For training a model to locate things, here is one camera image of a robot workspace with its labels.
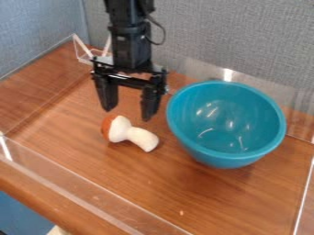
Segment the toy mushroom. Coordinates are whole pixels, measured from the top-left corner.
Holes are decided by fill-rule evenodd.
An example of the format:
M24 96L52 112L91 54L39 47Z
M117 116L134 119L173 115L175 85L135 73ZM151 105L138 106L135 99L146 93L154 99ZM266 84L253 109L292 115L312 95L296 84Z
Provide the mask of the toy mushroom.
M110 142L130 140L146 152L150 152L158 145L158 136L147 131L133 127L130 120L123 116L109 115L102 124L102 133Z

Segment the blue plastic bowl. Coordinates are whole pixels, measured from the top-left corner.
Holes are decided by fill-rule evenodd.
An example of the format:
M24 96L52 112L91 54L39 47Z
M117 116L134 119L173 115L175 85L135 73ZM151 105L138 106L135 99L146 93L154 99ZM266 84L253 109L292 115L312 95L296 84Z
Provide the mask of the blue plastic bowl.
M167 120L197 161L217 168L250 165L276 149L286 134L276 101L239 83L186 86L169 103Z

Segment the white mushroom stem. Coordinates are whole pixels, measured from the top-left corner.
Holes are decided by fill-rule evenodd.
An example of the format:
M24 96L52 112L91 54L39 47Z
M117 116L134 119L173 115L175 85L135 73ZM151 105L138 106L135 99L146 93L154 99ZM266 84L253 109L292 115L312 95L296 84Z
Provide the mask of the white mushroom stem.
M158 136L146 129L134 128L123 116L118 116L113 121L109 137L111 142L130 140L145 151L151 151L159 143Z

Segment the wooden surface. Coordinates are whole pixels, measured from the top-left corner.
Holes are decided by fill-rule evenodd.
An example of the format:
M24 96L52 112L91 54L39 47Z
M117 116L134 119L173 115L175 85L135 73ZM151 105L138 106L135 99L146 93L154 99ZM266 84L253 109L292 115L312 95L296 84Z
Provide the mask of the wooden surface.
M72 52L68 45L50 55L56 63L59 53L64 52ZM42 68L30 70L39 73ZM163 98L154 119L143 123L141 92L125 88L121 90L119 107L113 112L127 116L135 126L155 132L161 144L151 153L145 153L130 142L109 143L99 132L107 113L98 103L87 68L83 76L47 106L36 109L34 115L11 129L8 136L194 234L292 234L313 145L286 137L278 149L249 167L213 169L191 159L170 132L165 117L170 97ZM30 84L32 79L38 77L27 76ZM47 82L47 79L36 81L39 90L43 89L42 81ZM174 87L185 84L185 80L189 79L175 74L170 79ZM40 93L36 93L36 100L42 100ZM3 100L0 107L11 117L20 115L22 110L4 106ZM22 162L30 161L23 154L19 158ZM123 234L95 214L3 162L0 186L74 234Z

